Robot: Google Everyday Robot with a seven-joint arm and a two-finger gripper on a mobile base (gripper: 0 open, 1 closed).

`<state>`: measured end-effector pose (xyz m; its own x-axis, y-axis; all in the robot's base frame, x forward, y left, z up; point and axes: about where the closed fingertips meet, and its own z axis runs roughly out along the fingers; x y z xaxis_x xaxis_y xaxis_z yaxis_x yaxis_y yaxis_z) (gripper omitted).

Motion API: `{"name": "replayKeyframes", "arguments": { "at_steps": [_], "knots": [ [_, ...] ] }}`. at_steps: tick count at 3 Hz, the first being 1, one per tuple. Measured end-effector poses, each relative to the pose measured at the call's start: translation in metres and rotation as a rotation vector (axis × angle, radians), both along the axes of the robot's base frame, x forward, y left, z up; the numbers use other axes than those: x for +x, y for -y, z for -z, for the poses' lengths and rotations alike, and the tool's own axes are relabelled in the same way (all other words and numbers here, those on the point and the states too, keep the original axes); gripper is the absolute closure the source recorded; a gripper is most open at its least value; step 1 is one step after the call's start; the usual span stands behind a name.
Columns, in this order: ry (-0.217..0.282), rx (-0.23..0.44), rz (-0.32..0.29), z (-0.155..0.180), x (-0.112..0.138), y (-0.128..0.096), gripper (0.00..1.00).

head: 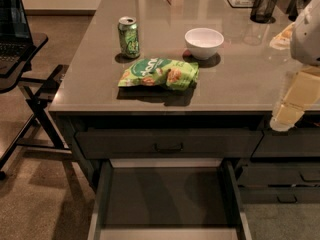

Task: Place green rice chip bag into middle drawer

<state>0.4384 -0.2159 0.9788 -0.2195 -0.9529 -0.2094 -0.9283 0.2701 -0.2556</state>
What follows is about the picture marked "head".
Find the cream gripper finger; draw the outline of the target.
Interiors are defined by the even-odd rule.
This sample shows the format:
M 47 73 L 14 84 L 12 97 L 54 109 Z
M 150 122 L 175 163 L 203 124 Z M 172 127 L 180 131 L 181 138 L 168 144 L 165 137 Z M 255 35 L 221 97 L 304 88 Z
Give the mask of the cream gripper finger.
M 299 109 L 278 104 L 272 112 L 270 127 L 274 131 L 286 132 L 295 126 L 303 114 Z

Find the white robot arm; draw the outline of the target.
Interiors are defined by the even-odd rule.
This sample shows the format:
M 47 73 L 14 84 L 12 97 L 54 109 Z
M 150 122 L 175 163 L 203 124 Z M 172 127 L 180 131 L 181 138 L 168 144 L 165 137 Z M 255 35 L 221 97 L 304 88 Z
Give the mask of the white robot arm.
M 272 112 L 270 127 L 278 132 L 293 128 L 320 99 L 320 0 L 311 0 L 288 30 L 291 57 L 303 66 L 287 75 Z

